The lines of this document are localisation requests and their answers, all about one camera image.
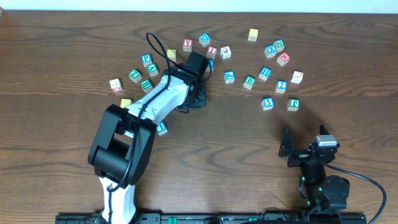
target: alphabet block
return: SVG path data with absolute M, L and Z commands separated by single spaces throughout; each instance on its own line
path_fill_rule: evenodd
M 147 66 L 148 73 L 151 77 L 159 74 L 156 64 L 150 64 Z
M 286 89 L 287 89 L 287 82 L 282 81 L 282 80 L 279 80 L 279 81 L 276 83 L 275 92 L 277 92 L 277 93 L 284 93 L 284 92 L 286 91 Z
M 154 87 L 152 86 L 152 83 L 149 80 L 144 80 L 141 83 L 141 87 L 145 93 L 149 93 L 151 90 L 154 89 Z
M 235 73 L 234 71 L 228 71 L 224 73 L 225 83 L 235 82 Z
M 272 73 L 271 69 L 264 67 L 264 68 L 262 68 L 262 70 L 260 72 L 259 78 L 261 78 L 264 81 L 267 81 L 267 79 L 270 77 L 271 73 Z
M 263 110 L 271 110 L 274 107 L 274 100 L 272 97 L 265 98 L 262 100 L 261 106 Z
M 226 46 L 226 47 L 220 48 L 220 54 L 223 59 L 227 59 L 227 58 L 231 57 L 232 52 L 231 52 L 231 49 L 229 49 L 229 46 Z
M 249 40 L 249 41 L 256 41 L 258 35 L 259 35 L 259 30 L 257 30 L 257 29 L 250 29 L 248 40 Z
M 264 53 L 266 54 L 267 58 L 274 57 L 276 55 L 275 45 L 272 44 L 272 45 L 267 46 Z
M 210 44 L 210 35 L 208 35 L 207 33 L 203 33 L 200 37 L 199 37 L 199 43 L 206 47 L 207 45 Z
M 209 46 L 207 49 L 206 57 L 214 59 L 216 58 L 217 48 L 213 46 Z
M 144 64 L 144 67 L 147 67 L 148 65 L 150 65 L 152 63 L 152 57 L 150 56 L 150 54 L 145 54 L 143 56 L 141 56 L 142 59 L 142 63 Z
M 141 75 L 141 73 L 139 73 L 136 69 L 133 69 L 133 70 L 130 72 L 130 74 L 129 74 L 129 78 L 130 78 L 133 82 L 137 83 L 139 80 L 141 80 L 142 75 Z
M 246 77 L 246 79 L 243 83 L 243 87 L 251 90 L 251 88 L 253 88 L 255 83 L 256 83 L 256 79 L 249 75 L 248 77 Z
M 287 55 L 287 53 L 285 52 L 281 54 L 276 61 L 279 63 L 280 66 L 284 66 L 287 64 L 287 62 L 289 62 L 289 60 L 290 56 Z
M 184 43 L 182 44 L 182 49 L 187 52 L 191 52 L 193 47 L 193 40 L 191 39 L 185 39 Z
M 290 99 L 287 102 L 287 110 L 289 111 L 297 111 L 300 108 L 300 100 L 298 99 Z

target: robotic arm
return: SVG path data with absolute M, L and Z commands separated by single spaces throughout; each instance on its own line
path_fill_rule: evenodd
M 106 109 L 88 156 L 88 163 L 94 166 L 95 174 L 103 185 L 105 206 L 101 216 L 106 222 L 122 224 L 132 220 L 136 212 L 134 186 L 148 165 L 156 127 L 177 106 L 197 100 L 208 62 L 204 56 L 192 52 L 186 64 L 170 68 L 170 76 L 164 70 L 160 83 L 142 99 L 126 108 L 111 105 Z M 169 87 L 161 91 L 169 77 Z M 159 92 L 142 112 L 139 130 L 134 133 L 132 130 L 143 104 Z M 115 133 L 137 138 L 135 148 L 116 139 Z M 120 183 L 130 153 L 134 154 L 132 168 L 126 181 Z M 109 194 L 107 187 L 117 184 L 121 187 Z

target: wire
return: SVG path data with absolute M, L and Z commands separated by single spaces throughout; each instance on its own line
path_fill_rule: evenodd
M 322 163 L 322 165 L 324 165 L 325 167 L 328 167 L 328 168 L 330 168 L 330 169 L 333 169 L 333 170 L 342 172 L 342 173 L 344 173 L 344 174 L 349 174 L 349 175 L 352 175 L 352 176 L 354 176 L 354 177 L 357 177 L 357 178 L 366 180 L 366 181 L 368 181 L 368 182 L 374 184 L 376 187 L 378 187 L 378 188 L 381 190 L 381 193 L 383 194 L 383 201 L 381 202 L 381 206 L 380 206 L 379 210 L 377 211 L 377 213 L 375 214 L 375 216 L 372 218 L 372 220 L 369 222 L 369 224 L 374 223 L 374 222 L 377 220 L 377 218 L 379 218 L 380 214 L 383 212 L 384 207 L 386 206 L 387 194 L 386 194 L 386 191 L 384 190 L 384 188 L 383 188 L 379 183 L 377 183 L 376 181 L 374 181 L 374 180 L 372 180 L 372 179 L 370 179 L 370 178 L 368 178 L 368 177 L 365 177 L 365 176 L 363 176 L 363 175 L 356 174 L 356 173 L 354 173 L 354 172 L 350 172 L 350 171 L 348 171 L 348 170 L 340 169 L 340 168 L 338 168 L 338 167 L 331 166 L 331 165 L 327 164 L 326 162 L 323 162 L 321 159 L 319 159 L 319 157 L 318 157 L 318 155 L 316 154 L 315 151 L 313 152 L 313 154 L 314 154 L 315 157 L 320 161 L 320 163 Z
M 279 209 L 279 208 L 277 208 L 277 207 L 269 207 L 269 208 L 267 208 L 267 209 L 265 209 L 265 211 L 263 211 L 263 213 L 261 214 L 261 216 L 260 216 L 260 218 L 261 218 L 261 220 L 264 220 L 264 216 L 268 213 L 268 211 L 269 210 L 277 210 L 279 213 L 281 213 L 284 217 L 285 217 L 285 219 L 286 220 L 289 220 L 287 217 L 286 217 L 286 215 Z

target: white block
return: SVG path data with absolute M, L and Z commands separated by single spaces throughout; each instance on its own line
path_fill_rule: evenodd
M 274 107 L 274 100 L 272 97 L 265 98 L 261 101 L 261 106 L 263 110 L 271 110 Z
M 210 59 L 215 59 L 217 54 L 217 48 L 213 46 L 209 46 L 207 49 L 206 57 Z
M 141 73 L 138 72 L 138 70 L 134 69 L 133 71 L 130 72 L 129 78 L 133 82 L 137 83 L 137 82 L 139 82 L 139 80 L 141 80 L 142 75 L 141 75 Z
M 265 51 L 264 51 L 265 55 L 267 58 L 271 58 L 274 57 L 276 55 L 276 47 L 275 45 L 269 45 L 266 47 Z
M 206 47 L 207 45 L 210 44 L 210 35 L 208 35 L 207 33 L 203 33 L 200 37 L 199 37 L 199 43 Z
M 173 62 L 177 61 L 177 51 L 172 49 L 167 49 L 167 57 Z
M 260 72 L 259 78 L 261 78 L 264 81 L 267 81 L 267 79 L 270 77 L 271 73 L 272 73 L 271 69 L 264 67 L 264 68 L 262 68 L 262 70 Z
M 191 52 L 193 47 L 193 40 L 191 39 L 185 39 L 184 43 L 182 44 L 182 49 L 187 52 Z
M 152 86 L 152 83 L 149 80 L 144 80 L 141 83 L 141 87 L 145 93 L 149 93 L 151 90 L 154 89 L 154 87 Z
M 244 80 L 243 83 L 243 87 L 251 90 L 251 88 L 253 88 L 254 84 L 256 83 L 256 79 L 251 77 L 250 75 L 248 77 L 246 77 L 246 79 Z
M 285 52 L 285 53 L 282 53 L 276 61 L 279 63 L 280 66 L 284 66 L 287 64 L 287 62 L 289 62 L 289 60 L 290 60 L 290 56 L 287 55 L 287 53 Z
M 257 29 L 250 29 L 248 40 L 249 40 L 249 41 L 256 41 L 258 35 L 259 35 L 259 30 L 257 30 Z
M 274 45 L 277 52 L 281 52 L 285 48 L 285 42 L 283 40 L 275 40 Z
M 287 82 L 282 81 L 282 80 L 279 80 L 279 81 L 276 83 L 275 92 L 277 92 L 277 93 L 284 93 L 284 92 L 286 91 L 286 89 L 287 89 Z
M 163 121 L 161 121 L 161 122 L 157 125 L 156 131 L 157 131 L 157 134 L 159 134 L 159 136 L 161 136 L 161 135 L 167 133 L 166 124 L 165 124 Z
M 111 84 L 111 89 L 112 89 L 114 92 L 122 91 L 122 90 L 123 90 L 123 89 L 122 89 L 122 83 L 120 82 L 120 80 L 119 80 L 118 78 L 109 81 L 109 84 Z
M 209 60 L 209 64 L 207 65 L 206 72 L 210 72 L 210 67 L 211 71 L 214 71 L 214 60 Z
M 300 108 L 300 100 L 298 99 L 290 99 L 287 102 L 287 110 L 289 111 L 297 111 Z
M 292 83 L 297 83 L 299 84 L 303 80 L 304 73 L 294 71 L 292 75 Z
M 228 71 L 224 73 L 225 83 L 233 83 L 235 82 L 235 73 L 234 71 Z
M 231 49 L 229 49 L 229 46 L 226 46 L 226 47 L 220 48 L 220 54 L 223 59 L 227 59 L 227 58 L 231 57 L 232 52 L 231 52 Z
M 152 63 L 152 57 L 150 56 L 150 54 L 144 54 L 143 56 L 141 56 L 141 59 L 142 63 L 144 64 L 144 67 Z
M 149 76 L 151 76 L 151 77 L 154 77 L 159 74 L 159 70 L 157 69 L 156 64 L 148 65 L 147 70 L 148 70 Z

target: small robot arm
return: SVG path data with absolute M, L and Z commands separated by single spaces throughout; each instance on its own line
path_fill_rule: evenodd
M 125 108 L 111 105 L 106 109 L 91 146 L 88 163 L 94 166 L 103 185 L 104 210 L 101 217 L 107 223 L 129 223 L 134 217 L 134 186 L 148 165 L 156 127 L 174 108 L 197 100 L 208 63 L 206 57 L 192 52 L 185 64 L 170 67 L 170 75 L 167 69 L 164 70 L 160 83 L 134 104 Z M 169 87 L 162 91 L 169 78 Z M 140 110 L 156 94 L 142 112 L 138 132 L 134 133 Z M 116 139 L 115 133 L 137 138 L 135 148 Z M 132 167 L 126 181 L 120 183 L 131 153 L 134 154 Z M 107 188 L 118 184 L 120 188 L 109 194 Z

